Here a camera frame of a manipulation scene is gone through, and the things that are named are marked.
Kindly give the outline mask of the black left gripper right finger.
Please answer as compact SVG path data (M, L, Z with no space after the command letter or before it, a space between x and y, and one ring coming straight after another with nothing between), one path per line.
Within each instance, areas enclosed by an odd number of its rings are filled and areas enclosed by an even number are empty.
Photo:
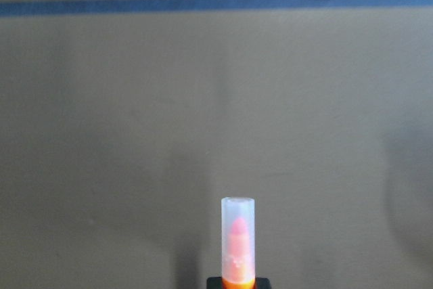
M266 277L257 277L255 279L254 289L271 289L271 282Z

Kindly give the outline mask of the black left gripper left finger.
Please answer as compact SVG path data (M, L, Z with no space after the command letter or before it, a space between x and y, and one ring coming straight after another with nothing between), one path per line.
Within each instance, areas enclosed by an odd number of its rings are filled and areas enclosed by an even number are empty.
M222 277L209 277L206 280L206 289L223 289Z

